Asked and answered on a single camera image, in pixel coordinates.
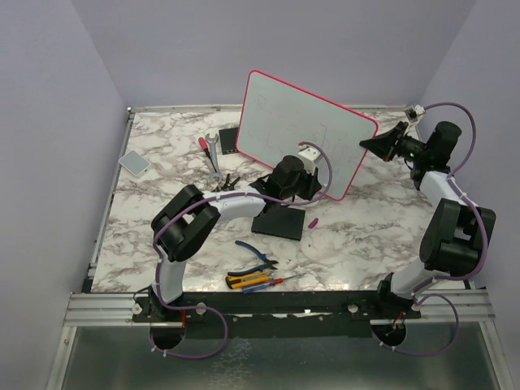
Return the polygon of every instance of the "red border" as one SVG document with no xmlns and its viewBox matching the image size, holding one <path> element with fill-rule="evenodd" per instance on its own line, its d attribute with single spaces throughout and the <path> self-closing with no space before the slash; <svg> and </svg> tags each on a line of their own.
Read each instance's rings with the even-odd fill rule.
<svg viewBox="0 0 520 390">
<path fill-rule="evenodd" d="M 278 77 L 274 77 L 274 76 L 272 76 L 272 75 L 270 75 L 270 74 L 268 74 L 268 73 L 265 73 L 264 71 L 259 71 L 258 69 L 253 69 L 253 70 L 249 73 L 249 75 L 248 75 L 248 77 L 247 77 L 247 86 L 245 87 L 244 103 L 242 103 L 242 111 L 241 111 L 241 113 L 240 113 L 240 124 L 238 125 L 238 133 L 237 133 L 237 135 L 236 135 L 236 150 L 238 150 L 238 151 L 241 152 L 242 154 L 246 155 L 247 157 L 252 158 L 252 159 L 255 160 L 255 161 L 258 161 L 259 163 L 265 165 L 266 167 L 269 167 L 269 168 L 271 168 L 271 169 L 273 168 L 271 165 L 269 165 L 269 164 L 265 164 L 263 161 L 260 161 L 260 160 L 256 159 L 256 158 L 253 157 L 253 156 L 249 156 L 247 153 L 245 153 L 245 152 L 243 152 L 242 150 L 238 149 L 238 138 L 240 137 L 240 134 L 241 134 L 241 127 L 242 127 L 242 114 L 244 114 L 245 99 L 247 98 L 247 91 L 248 91 L 248 89 L 249 89 L 249 80 L 251 79 L 251 75 L 252 75 L 253 73 L 259 73 L 259 74 L 261 74 L 261 75 L 264 75 L 264 76 L 270 77 L 271 79 L 276 80 L 276 81 L 279 81 L 280 83 L 284 83 L 285 85 L 288 85 L 289 87 L 293 87 L 293 88 L 298 89 L 298 90 L 300 90 L 300 91 L 302 91 L 302 92 L 308 93 L 309 95 L 312 95 L 312 96 L 314 96 L 315 98 L 319 98 L 319 99 L 321 99 L 321 100 L 323 100 L 323 101 L 325 101 L 325 102 L 327 102 L 327 103 L 331 103 L 331 104 L 333 104 L 334 106 L 337 106 L 337 107 L 342 108 L 342 109 L 344 109 L 344 110 L 350 111 L 350 112 L 352 112 L 353 114 L 359 115 L 359 116 L 361 116 L 361 117 L 363 117 L 363 118 L 365 118 L 365 119 L 370 120 L 371 122 L 374 122 L 374 124 L 375 124 L 375 131 L 374 131 L 374 134 L 372 134 L 372 136 L 375 136 L 375 134 L 376 134 L 377 131 L 379 130 L 379 124 L 377 123 L 377 121 L 376 121 L 374 118 L 371 118 L 371 117 L 369 117 L 369 116 L 366 116 L 366 115 L 364 115 L 364 114 L 362 114 L 362 113 L 360 113 L 360 112 L 357 112 L 357 111 L 351 110 L 351 109 L 349 109 L 348 107 L 342 106 L 341 104 L 338 104 L 338 103 L 336 103 L 336 102 L 333 102 L 332 100 L 326 99 L 325 97 L 319 96 L 319 95 L 317 95 L 316 93 L 312 93 L 312 92 L 310 92 L 310 91 L 307 91 L 306 89 L 303 89 L 303 88 L 300 88 L 300 87 L 298 87 L 298 86 L 296 86 L 296 85 L 294 85 L 294 84 L 288 83 L 287 81 L 281 80 L 281 79 L 279 79 Z M 353 182 L 353 180 L 354 180 L 354 177 L 356 177 L 356 174 L 358 173 L 359 167 L 360 167 L 361 164 L 363 163 L 363 159 L 365 158 L 365 156 L 366 156 L 366 150 L 365 150 L 365 153 L 364 153 L 364 154 L 362 155 L 362 157 L 361 157 L 361 161 L 360 161 L 359 164 L 357 165 L 356 171 L 354 172 L 354 174 L 353 174 L 353 176 L 352 176 L 352 179 L 351 179 L 350 182 L 349 182 L 349 185 L 347 185 L 347 189 L 344 191 L 343 197 L 341 197 L 340 199 L 336 199 L 335 197 L 331 197 L 331 196 L 327 195 L 329 198 L 331 198 L 331 199 L 334 200 L 334 201 L 341 201 L 341 200 L 345 199 L 345 196 L 347 195 L 347 192 L 349 191 L 350 185 L 352 184 L 352 182 Z"/>
</svg>

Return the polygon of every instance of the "pink object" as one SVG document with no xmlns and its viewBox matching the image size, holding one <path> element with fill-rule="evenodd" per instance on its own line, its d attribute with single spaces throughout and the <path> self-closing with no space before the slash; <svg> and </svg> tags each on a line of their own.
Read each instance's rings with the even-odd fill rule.
<svg viewBox="0 0 520 390">
<path fill-rule="evenodd" d="M 377 131 L 378 131 L 378 129 L 379 129 L 379 125 L 378 125 L 377 121 L 376 121 L 375 119 L 371 118 L 370 116 L 366 116 L 366 115 L 364 115 L 364 114 L 362 114 L 362 113 L 360 113 L 360 112 L 357 112 L 357 111 L 355 111 L 355 110 L 351 110 L 351 109 L 348 108 L 348 107 L 342 106 L 341 104 L 338 104 L 338 103 L 336 103 L 336 102 L 333 102 L 332 100 L 326 99 L 325 97 L 319 96 L 319 95 L 316 94 L 316 93 L 312 93 L 312 92 L 310 92 L 310 91 L 307 91 L 306 89 L 303 89 L 303 88 L 300 88 L 300 87 L 298 87 L 298 86 L 296 86 L 296 85 L 294 85 L 294 84 L 288 83 L 287 81 L 281 80 L 281 79 L 279 79 L 278 77 L 274 77 L 274 76 L 272 76 L 272 75 L 270 75 L 270 74 L 268 74 L 268 73 L 265 73 L 264 71 L 259 71 L 258 69 L 253 69 L 253 70 L 249 73 L 248 80 L 247 80 L 247 86 L 246 86 L 246 88 L 245 88 L 244 103 L 245 103 L 245 99 L 247 98 L 247 90 L 248 90 L 248 88 L 249 88 L 249 79 L 251 78 L 251 75 L 252 75 L 253 73 L 255 73 L 255 72 L 256 72 L 256 73 L 260 73 L 261 75 L 264 75 L 264 76 L 270 77 L 270 78 L 273 79 L 273 80 L 279 81 L 280 83 L 284 83 L 284 84 L 286 84 L 286 85 L 288 85 L 288 86 L 290 86 L 290 87 L 293 87 L 293 88 L 295 88 L 295 89 L 299 89 L 299 90 L 302 91 L 302 92 L 308 93 L 309 95 L 312 95 L 312 96 L 314 96 L 314 97 L 316 97 L 316 98 L 319 98 L 319 99 L 321 99 L 321 100 L 323 100 L 323 101 L 325 101 L 325 102 L 327 102 L 327 103 L 331 103 L 331 104 L 333 104 L 334 106 L 338 106 L 339 108 L 342 108 L 343 110 L 350 111 L 350 112 L 352 112 L 353 114 L 359 115 L 359 116 L 361 116 L 362 118 L 365 118 L 365 119 L 370 120 L 371 122 L 374 122 L 374 124 L 375 124 L 375 131 L 374 131 L 373 136 L 375 136 L 375 134 L 377 133 Z M 240 123 L 239 123 L 239 125 L 238 125 L 238 133 L 236 134 L 236 139 L 237 139 L 237 142 L 236 142 L 236 143 L 237 143 L 237 145 L 238 145 L 238 137 L 240 136 L 240 133 L 241 133 L 242 114 L 244 114 L 244 107 L 245 107 L 245 104 L 242 104 L 242 112 L 241 112 L 241 114 L 240 114 Z M 253 156 L 248 155 L 248 154 L 245 153 L 244 151 L 242 151 L 242 150 L 240 150 L 240 149 L 238 149 L 238 148 L 237 148 L 237 150 L 238 150 L 240 153 L 242 153 L 243 155 L 245 155 L 245 156 L 247 156 L 247 157 L 249 157 L 249 158 L 251 158 L 251 159 L 253 159 L 253 160 L 255 160 L 255 161 L 258 161 L 259 163 L 261 163 L 261 164 L 263 164 L 263 165 L 265 165 L 265 166 L 267 166 L 267 167 L 269 167 L 269 168 L 273 168 L 271 165 L 266 164 L 266 163 L 264 163 L 263 161 L 260 161 L 260 160 L 258 160 L 258 159 L 256 159 L 256 158 L 254 158 Z M 343 197 L 341 197 L 340 199 L 337 199 L 337 198 L 335 198 L 335 197 L 331 197 L 331 196 L 329 196 L 328 194 L 326 194 L 327 197 L 329 197 L 330 199 L 332 199 L 332 200 L 334 200 L 334 201 L 341 201 L 341 200 L 343 200 L 343 199 L 345 198 L 345 196 L 347 195 L 347 192 L 348 192 L 349 189 L 350 189 L 350 185 L 352 184 L 352 182 L 353 182 L 353 180 L 354 180 L 354 177 L 356 177 L 356 174 L 357 174 L 358 171 L 359 171 L 359 167 L 361 166 L 361 164 L 363 163 L 363 160 L 365 159 L 365 156 L 366 156 L 366 150 L 365 150 L 365 153 L 363 154 L 363 156 L 362 156 L 362 158 L 361 158 L 361 161 L 359 162 L 359 165 L 357 165 L 356 171 L 354 172 L 354 174 L 353 174 L 353 176 L 352 176 L 352 179 L 350 180 L 349 185 L 347 186 L 347 189 L 344 191 Z"/>
<path fill-rule="evenodd" d="M 318 221 L 319 221 L 319 219 L 314 218 L 314 219 L 312 220 L 312 222 L 309 223 L 309 228 L 312 229 L 314 226 L 316 226 L 316 225 L 318 224 Z"/>
</svg>

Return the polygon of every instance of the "small pink eraser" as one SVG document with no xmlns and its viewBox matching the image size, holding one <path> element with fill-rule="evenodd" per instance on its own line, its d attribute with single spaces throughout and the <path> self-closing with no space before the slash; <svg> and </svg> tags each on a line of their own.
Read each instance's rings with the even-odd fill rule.
<svg viewBox="0 0 520 390">
<path fill-rule="evenodd" d="M 314 218 L 314 219 L 312 220 L 312 222 L 309 223 L 309 228 L 312 229 L 314 226 L 316 226 L 316 225 L 318 224 L 318 221 L 319 221 L 319 219 Z"/>
</svg>

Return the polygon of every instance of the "blue pliers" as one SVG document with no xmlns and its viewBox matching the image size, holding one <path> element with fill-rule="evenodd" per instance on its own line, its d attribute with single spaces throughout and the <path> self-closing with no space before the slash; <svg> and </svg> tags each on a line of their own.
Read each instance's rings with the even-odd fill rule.
<svg viewBox="0 0 520 390">
<path fill-rule="evenodd" d="M 262 260 L 264 263 L 261 264 L 260 266 L 256 266 L 256 267 L 251 268 L 246 271 L 229 271 L 227 273 L 228 276 L 244 276 L 244 275 L 252 274 L 256 271 L 263 271 L 266 268 L 269 268 L 271 270 L 277 269 L 274 265 L 278 264 L 278 262 L 276 260 L 269 260 L 265 253 L 260 253 L 260 251 L 258 249 L 256 249 L 254 246 L 249 245 L 248 243 L 246 243 L 244 241 L 238 241 L 238 240 L 235 241 L 235 244 L 238 246 L 243 246 L 246 249 L 249 249 L 251 252 L 256 254 L 258 256 L 258 258 L 260 260 Z"/>
</svg>

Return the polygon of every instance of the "red handle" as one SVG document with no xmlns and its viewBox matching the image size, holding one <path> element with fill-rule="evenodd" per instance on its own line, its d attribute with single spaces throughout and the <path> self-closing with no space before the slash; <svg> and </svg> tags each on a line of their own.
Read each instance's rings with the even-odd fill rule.
<svg viewBox="0 0 520 390">
<path fill-rule="evenodd" d="M 208 144 L 206 144 L 206 140 L 202 137 L 198 139 L 198 144 L 201 146 L 202 150 L 208 150 Z"/>
</svg>

